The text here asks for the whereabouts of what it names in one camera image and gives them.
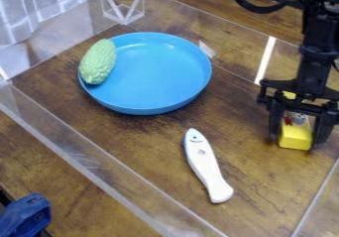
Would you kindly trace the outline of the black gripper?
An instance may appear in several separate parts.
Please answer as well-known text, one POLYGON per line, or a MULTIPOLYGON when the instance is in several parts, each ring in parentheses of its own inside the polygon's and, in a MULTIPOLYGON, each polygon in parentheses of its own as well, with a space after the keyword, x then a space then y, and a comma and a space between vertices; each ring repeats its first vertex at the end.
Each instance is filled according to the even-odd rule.
POLYGON ((261 82, 258 103, 269 110, 269 138, 275 141, 285 111, 318 116, 314 123, 313 146, 322 146, 338 124, 339 91, 330 87, 307 91, 297 89, 297 80, 271 80, 261 82))

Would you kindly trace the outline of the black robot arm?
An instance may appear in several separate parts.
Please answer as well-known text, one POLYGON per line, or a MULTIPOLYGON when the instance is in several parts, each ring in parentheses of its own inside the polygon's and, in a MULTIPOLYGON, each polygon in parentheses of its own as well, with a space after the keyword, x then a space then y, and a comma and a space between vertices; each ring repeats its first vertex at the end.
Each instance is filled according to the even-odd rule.
POLYGON ((286 111, 315 117, 311 147, 322 146, 339 124, 339 90, 327 86, 330 69, 339 58, 339 0, 303 3, 301 62, 293 80, 263 79, 257 102, 269 111, 269 137, 275 140, 286 111))

